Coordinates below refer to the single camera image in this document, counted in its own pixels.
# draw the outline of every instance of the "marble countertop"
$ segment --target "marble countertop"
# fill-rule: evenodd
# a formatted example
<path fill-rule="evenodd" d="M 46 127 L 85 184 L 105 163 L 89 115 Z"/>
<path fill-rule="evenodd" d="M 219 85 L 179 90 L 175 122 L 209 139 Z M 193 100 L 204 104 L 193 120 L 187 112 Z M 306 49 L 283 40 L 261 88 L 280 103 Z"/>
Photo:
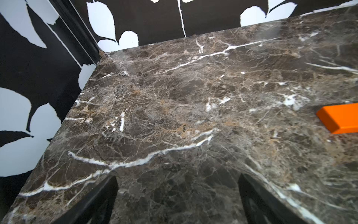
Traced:
<path fill-rule="evenodd" d="M 50 223 L 108 174 L 111 223 L 246 223 L 249 173 L 308 223 L 358 223 L 358 7 L 104 55 L 3 223 Z"/>

